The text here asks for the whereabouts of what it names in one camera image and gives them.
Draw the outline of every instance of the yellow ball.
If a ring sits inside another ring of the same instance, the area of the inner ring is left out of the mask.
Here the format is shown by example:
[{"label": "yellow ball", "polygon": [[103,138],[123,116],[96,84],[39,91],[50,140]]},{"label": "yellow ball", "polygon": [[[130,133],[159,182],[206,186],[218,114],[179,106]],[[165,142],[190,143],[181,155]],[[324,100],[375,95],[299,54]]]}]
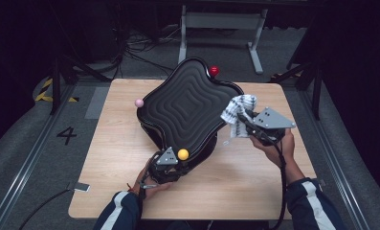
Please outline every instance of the yellow ball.
[{"label": "yellow ball", "polygon": [[190,153],[186,149],[180,149],[178,151],[178,158],[180,160],[187,160],[190,156]]}]

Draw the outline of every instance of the sleeve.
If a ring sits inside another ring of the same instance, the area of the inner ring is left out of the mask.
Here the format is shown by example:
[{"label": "sleeve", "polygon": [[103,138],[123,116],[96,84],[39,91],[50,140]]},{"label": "sleeve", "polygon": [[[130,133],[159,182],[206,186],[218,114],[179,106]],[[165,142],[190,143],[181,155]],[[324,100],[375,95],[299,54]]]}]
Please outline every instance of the sleeve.
[{"label": "sleeve", "polygon": [[141,218],[139,198],[129,192],[118,192],[103,209],[95,223],[94,230],[134,230]]},{"label": "sleeve", "polygon": [[294,229],[346,229],[338,211],[315,180],[304,178],[291,183],[285,199]]}]

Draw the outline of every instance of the person's right arm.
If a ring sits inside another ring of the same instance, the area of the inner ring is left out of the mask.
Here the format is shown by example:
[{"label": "person's right arm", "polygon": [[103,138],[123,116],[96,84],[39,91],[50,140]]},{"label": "person's right arm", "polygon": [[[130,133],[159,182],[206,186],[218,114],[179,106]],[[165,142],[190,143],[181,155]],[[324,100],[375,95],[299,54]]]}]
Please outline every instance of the person's right arm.
[{"label": "person's right arm", "polygon": [[[263,146],[254,136],[250,139],[257,149],[263,150],[267,158],[280,167],[279,153],[275,147]],[[346,229],[338,211],[321,191],[317,181],[305,177],[295,161],[294,135],[289,128],[278,145],[286,163],[285,199],[294,229]]]}]

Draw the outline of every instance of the yellow and black hazard tape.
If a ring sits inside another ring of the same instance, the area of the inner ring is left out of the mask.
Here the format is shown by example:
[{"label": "yellow and black hazard tape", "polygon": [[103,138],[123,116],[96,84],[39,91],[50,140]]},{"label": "yellow and black hazard tape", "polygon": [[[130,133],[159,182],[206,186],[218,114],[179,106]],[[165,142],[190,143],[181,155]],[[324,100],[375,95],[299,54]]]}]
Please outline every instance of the yellow and black hazard tape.
[{"label": "yellow and black hazard tape", "polygon": [[[53,78],[52,77],[49,77],[43,84],[43,86],[41,87],[40,89],[40,92],[38,93],[35,101],[36,102],[39,102],[39,101],[45,101],[45,102],[52,102],[53,101],[53,97],[51,96],[46,96],[46,92],[47,90],[49,89],[50,85],[52,85],[53,83]],[[69,103],[77,103],[79,102],[79,98],[76,98],[76,97],[71,97],[69,100],[68,100]]]}]

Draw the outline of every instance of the pink ball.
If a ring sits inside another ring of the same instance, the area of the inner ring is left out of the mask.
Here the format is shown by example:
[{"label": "pink ball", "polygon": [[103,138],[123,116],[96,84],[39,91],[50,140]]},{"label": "pink ball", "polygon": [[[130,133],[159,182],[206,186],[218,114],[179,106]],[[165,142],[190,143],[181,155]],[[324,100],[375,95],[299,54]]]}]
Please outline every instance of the pink ball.
[{"label": "pink ball", "polygon": [[141,100],[141,99],[137,99],[135,101],[136,107],[143,107],[144,104],[145,104],[145,102],[143,102],[143,100]]}]

